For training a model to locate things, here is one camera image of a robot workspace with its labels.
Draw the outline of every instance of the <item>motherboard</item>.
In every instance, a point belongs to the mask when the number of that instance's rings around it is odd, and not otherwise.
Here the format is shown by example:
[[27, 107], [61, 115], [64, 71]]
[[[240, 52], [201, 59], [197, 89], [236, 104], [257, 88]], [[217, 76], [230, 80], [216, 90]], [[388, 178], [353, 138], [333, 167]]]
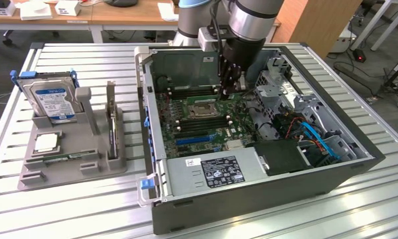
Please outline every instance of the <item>motherboard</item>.
[[228, 100], [160, 93], [157, 106], [168, 159], [242, 148], [260, 138], [244, 93]]

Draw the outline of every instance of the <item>gray floor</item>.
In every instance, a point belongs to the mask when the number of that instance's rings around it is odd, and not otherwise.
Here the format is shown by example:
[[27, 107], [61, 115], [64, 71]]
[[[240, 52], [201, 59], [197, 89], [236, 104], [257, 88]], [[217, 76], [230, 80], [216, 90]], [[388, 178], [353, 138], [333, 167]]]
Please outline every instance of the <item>gray floor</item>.
[[[365, 20], [365, 24], [370, 21], [372, 16], [368, 16]], [[378, 28], [374, 34], [369, 37], [368, 46], [365, 48], [365, 53], [368, 56], [368, 61], [365, 63], [354, 62], [354, 65], [360, 67], [362, 70], [366, 71], [369, 75], [381, 76], [384, 75], [384, 68], [393, 68], [398, 62], [398, 30], [394, 30], [389, 38], [386, 39], [385, 43], [380, 47], [378, 51], [373, 52], [370, 50], [372, 44], [376, 42], [377, 37], [384, 32], [385, 28]], [[357, 22], [353, 22], [353, 32], [360, 33], [364, 28], [360, 28]], [[16, 69], [20, 70], [28, 50], [29, 45], [32, 42], [48, 42], [48, 43], [91, 43], [92, 36], [88, 31], [60, 31], [60, 37], [56, 38], [52, 35], [51, 31], [16, 31], [13, 32], [11, 38], [13, 40], [15, 46], [7, 47], [3, 45], [3, 33], [0, 31], [0, 94], [8, 93], [12, 90], [12, 82], [9, 80], [9, 71]], [[123, 34], [115, 34], [117, 39], [109, 40], [108, 34], [104, 32], [104, 39], [105, 42], [147, 42], [143, 38], [143, 32], [137, 31], [132, 37], [133, 32], [125, 31]], [[173, 32], [161, 32], [160, 33], [160, 42], [165, 42], [167, 39], [172, 39], [175, 36]], [[330, 57], [337, 57], [336, 60], [326, 58], [328, 64], [332, 66], [336, 61], [342, 61], [350, 63], [350, 60], [346, 54], [341, 54], [338, 56], [330, 54]], [[350, 80], [346, 76], [341, 75], [341, 77], [346, 80], [350, 84], [353, 89], [358, 92], [358, 94], [365, 98], [370, 96], [370, 92], [366, 88], [364, 88], [360, 84], [357, 84], [353, 80]], [[372, 80], [373, 84], [380, 84], [382, 82], [382, 77], [380, 78], [368, 78]], [[396, 102], [398, 101], [394, 95], [386, 95], [384, 100], [380, 100], [374, 105], [373, 108], [386, 120], [386, 122], [392, 125], [392, 127], [398, 132], [398, 108], [396, 107]], [[0, 117], [4, 110], [5, 105], [0, 105]]]

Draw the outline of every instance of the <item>blue latch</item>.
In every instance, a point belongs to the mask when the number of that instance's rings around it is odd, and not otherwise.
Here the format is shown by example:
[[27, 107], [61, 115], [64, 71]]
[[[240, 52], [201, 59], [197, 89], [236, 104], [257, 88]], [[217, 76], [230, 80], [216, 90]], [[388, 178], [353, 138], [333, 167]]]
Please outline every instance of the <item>blue latch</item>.
[[29, 79], [29, 78], [35, 78], [37, 75], [36, 71], [24, 71], [20, 73], [20, 78], [21, 79]]
[[77, 77], [77, 72], [71, 68], [71, 78], [72, 78], [72, 83], [75, 85], [75, 88], [79, 88], [80, 87], [80, 84], [79, 84], [79, 77]]
[[19, 87], [19, 90], [21, 91], [21, 88], [17, 83], [17, 71], [16, 70], [11, 71], [11, 80], [12, 80], [13, 84]]
[[145, 126], [145, 127], [149, 127], [149, 125], [151, 125], [151, 124], [149, 124], [149, 116], [148, 116], [147, 119], [145, 119], [145, 122], [144, 122], [144, 126]]
[[143, 190], [155, 188], [153, 178], [141, 180], [141, 182], [140, 182], [140, 188]]

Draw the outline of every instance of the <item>aluminum table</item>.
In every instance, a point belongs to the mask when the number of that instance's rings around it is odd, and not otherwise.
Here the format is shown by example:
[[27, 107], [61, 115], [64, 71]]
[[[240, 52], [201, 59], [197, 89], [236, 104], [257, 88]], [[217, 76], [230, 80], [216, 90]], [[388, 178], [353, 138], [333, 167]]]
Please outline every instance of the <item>aluminum table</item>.
[[[91, 102], [96, 109], [103, 108], [107, 101], [107, 81], [116, 82], [116, 100], [124, 109], [128, 171], [91, 182], [17, 191], [32, 109], [15, 88], [0, 120], [0, 238], [398, 238], [398, 134], [310, 48], [294, 43], [284, 45], [386, 159], [324, 196], [176, 233], [155, 235], [151, 208], [139, 207], [136, 192], [136, 179], [145, 175], [135, 79], [136, 45], [140, 43], [45, 44], [41, 49], [29, 51], [23, 71], [59, 72], [73, 68], [80, 85], [92, 87]], [[296, 72], [293, 80], [304, 92], [310, 90]]]

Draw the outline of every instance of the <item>robotic arm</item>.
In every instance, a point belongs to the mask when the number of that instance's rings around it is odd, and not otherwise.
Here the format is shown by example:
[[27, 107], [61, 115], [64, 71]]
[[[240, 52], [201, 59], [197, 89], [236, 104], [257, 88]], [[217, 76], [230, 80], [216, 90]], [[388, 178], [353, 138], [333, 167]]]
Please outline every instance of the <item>robotic arm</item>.
[[181, 0], [175, 45], [218, 52], [220, 96], [245, 89], [245, 74], [284, 0]]

